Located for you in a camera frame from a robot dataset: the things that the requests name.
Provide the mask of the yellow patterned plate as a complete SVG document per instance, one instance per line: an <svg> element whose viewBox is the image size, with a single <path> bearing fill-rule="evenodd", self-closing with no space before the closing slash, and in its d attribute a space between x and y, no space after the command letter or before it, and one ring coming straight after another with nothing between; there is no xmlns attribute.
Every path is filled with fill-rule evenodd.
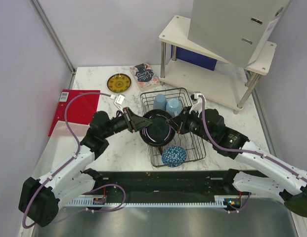
<svg viewBox="0 0 307 237"><path fill-rule="evenodd" d="M115 93L128 90L132 84L131 78L126 74L114 74L107 81L107 88Z"/></svg>

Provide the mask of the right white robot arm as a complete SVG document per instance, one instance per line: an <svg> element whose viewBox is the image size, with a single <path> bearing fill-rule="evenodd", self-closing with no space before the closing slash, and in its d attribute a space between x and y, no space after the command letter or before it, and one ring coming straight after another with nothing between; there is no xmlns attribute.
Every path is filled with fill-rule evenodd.
<svg viewBox="0 0 307 237"><path fill-rule="evenodd" d="M192 132L211 143L220 155L264 174L264 177L258 177L229 169L221 182L226 194L239 191L269 197L293 213L307 217L307 171L283 162L263 151L244 134L227 127L216 109L199 113L190 112L186 107L166 123L179 134Z"/></svg>

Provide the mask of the black plate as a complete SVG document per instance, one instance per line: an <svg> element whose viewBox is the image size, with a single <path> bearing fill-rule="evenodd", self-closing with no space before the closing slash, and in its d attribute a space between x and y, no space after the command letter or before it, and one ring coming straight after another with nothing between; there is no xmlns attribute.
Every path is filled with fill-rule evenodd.
<svg viewBox="0 0 307 237"><path fill-rule="evenodd" d="M172 118L168 112L153 109L147 112L143 117L153 122L139 132L142 140L147 145L152 147L163 147L173 140L175 131L166 123L167 120Z"/></svg>

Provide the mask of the light blue ceramic mug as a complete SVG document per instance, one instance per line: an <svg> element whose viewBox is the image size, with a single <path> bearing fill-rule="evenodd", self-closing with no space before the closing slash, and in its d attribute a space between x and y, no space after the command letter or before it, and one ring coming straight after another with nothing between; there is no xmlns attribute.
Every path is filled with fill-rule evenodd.
<svg viewBox="0 0 307 237"><path fill-rule="evenodd" d="M166 112L168 112L172 117L176 117L182 111L181 102L178 99L170 99L166 104Z"/></svg>

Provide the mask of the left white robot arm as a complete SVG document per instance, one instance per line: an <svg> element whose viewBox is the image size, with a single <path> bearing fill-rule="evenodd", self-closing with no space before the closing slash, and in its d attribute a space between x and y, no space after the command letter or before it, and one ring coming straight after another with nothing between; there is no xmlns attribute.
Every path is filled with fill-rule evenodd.
<svg viewBox="0 0 307 237"><path fill-rule="evenodd" d="M99 158L107 149L107 138L121 131L138 132L150 125L151 119L134 114L123 108L121 116L109 118L105 111L96 112L89 129L78 149L55 169L35 179L29 177L23 184L18 208L23 212L22 226L29 228L30 218L40 227L49 225L61 209L77 196L88 193L99 194L103 181L92 177L82 169Z"/></svg>

